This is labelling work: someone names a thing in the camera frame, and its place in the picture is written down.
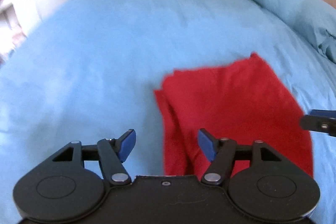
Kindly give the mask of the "red knit sweater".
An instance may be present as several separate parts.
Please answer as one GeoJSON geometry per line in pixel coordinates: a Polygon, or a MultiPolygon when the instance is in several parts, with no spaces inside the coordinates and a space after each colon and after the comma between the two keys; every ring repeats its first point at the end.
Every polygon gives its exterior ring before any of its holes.
{"type": "Polygon", "coordinates": [[[228,66],[176,70],[154,91],[163,120],[163,170],[201,177],[209,167],[198,146],[204,128],[216,138],[262,140],[313,174],[310,133],[299,104],[257,54],[228,66]]]}

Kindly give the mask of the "white shelf unit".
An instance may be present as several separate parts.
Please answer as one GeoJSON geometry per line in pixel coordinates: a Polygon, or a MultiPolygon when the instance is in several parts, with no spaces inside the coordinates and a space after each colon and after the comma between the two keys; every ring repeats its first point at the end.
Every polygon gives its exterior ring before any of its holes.
{"type": "Polygon", "coordinates": [[[20,0],[1,0],[1,63],[6,62],[27,37],[20,0]]]}

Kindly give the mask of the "blue bed sheet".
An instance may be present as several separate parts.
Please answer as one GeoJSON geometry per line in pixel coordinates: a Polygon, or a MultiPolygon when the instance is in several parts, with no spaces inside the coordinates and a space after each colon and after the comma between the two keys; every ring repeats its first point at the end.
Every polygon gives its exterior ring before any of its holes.
{"type": "Polygon", "coordinates": [[[15,183],[73,140],[133,128],[132,175],[161,175],[153,91],[174,69],[258,53],[305,110],[335,109],[335,65],[252,0],[70,0],[1,68],[1,223],[15,183]]]}

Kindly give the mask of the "rolled blue duvet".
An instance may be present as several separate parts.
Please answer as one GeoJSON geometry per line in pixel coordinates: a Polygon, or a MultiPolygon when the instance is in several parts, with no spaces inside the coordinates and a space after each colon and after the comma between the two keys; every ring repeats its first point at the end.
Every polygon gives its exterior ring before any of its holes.
{"type": "Polygon", "coordinates": [[[335,62],[335,8],[323,0],[253,0],[335,62]]]}

